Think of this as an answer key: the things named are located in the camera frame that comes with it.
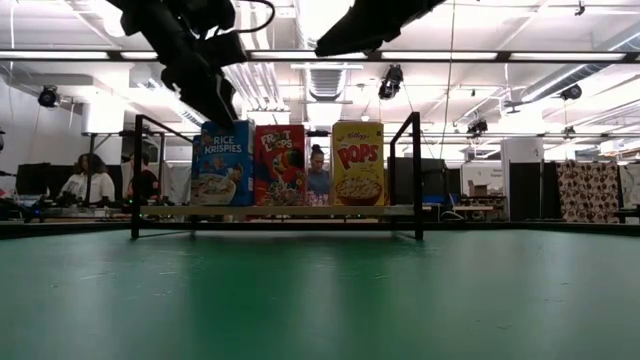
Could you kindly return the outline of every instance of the black cable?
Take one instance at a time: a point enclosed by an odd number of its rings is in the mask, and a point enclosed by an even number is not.
[[[238,34],[246,34],[246,33],[258,32],[258,31],[266,28],[267,26],[269,26],[273,22],[273,19],[275,19],[275,17],[276,17],[276,7],[273,6],[273,4],[268,0],[240,0],[240,1],[257,2],[257,3],[263,4],[263,5],[267,5],[268,7],[271,8],[271,16],[269,16],[269,19],[267,19],[267,21],[264,24],[262,24],[262,25],[260,25],[260,26],[258,26],[256,28],[253,28],[253,29],[238,30],[237,31]]]

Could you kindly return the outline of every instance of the red cereal box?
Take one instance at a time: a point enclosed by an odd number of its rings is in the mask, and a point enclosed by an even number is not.
[[[255,203],[302,206],[307,189],[303,125],[256,127]]]

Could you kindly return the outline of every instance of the shelf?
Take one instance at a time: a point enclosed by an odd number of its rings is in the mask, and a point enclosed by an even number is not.
[[[362,215],[362,216],[412,216],[411,205],[397,206],[142,206],[144,215]]]

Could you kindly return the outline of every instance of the ceiling light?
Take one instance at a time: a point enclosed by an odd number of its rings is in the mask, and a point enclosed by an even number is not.
[[[153,51],[125,51],[120,55],[127,60],[156,60],[158,54]]]
[[[255,60],[275,60],[275,59],[295,59],[295,60],[306,60],[306,61],[318,61],[323,59],[340,59],[340,60],[363,60],[366,59],[367,56],[364,54],[344,54],[337,56],[327,56],[318,58],[313,51],[311,50],[301,50],[301,51],[247,51],[247,55],[249,59]]]
[[[362,65],[354,64],[291,64],[293,70],[362,70]]]
[[[624,53],[513,53],[509,60],[618,61]]]
[[[497,52],[436,52],[436,51],[383,51],[385,60],[495,60]]]
[[[0,51],[0,59],[10,60],[108,60],[104,51]]]

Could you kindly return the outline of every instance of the pops cereal box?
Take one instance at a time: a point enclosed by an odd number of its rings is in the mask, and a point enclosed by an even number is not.
[[[255,203],[302,206],[307,188],[303,125],[256,127]]]
[[[200,152],[202,150],[202,142],[200,135],[193,137],[193,155],[191,156],[191,192],[189,195],[189,204],[198,205],[198,179],[200,178]]]
[[[335,205],[384,205],[383,132],[380,123],[333,125],[331,164]]]
[[[199,205],[253,204],[253,141],[255,126],[235,121],[233,130],[214,122],[202,125],[196,196]]]

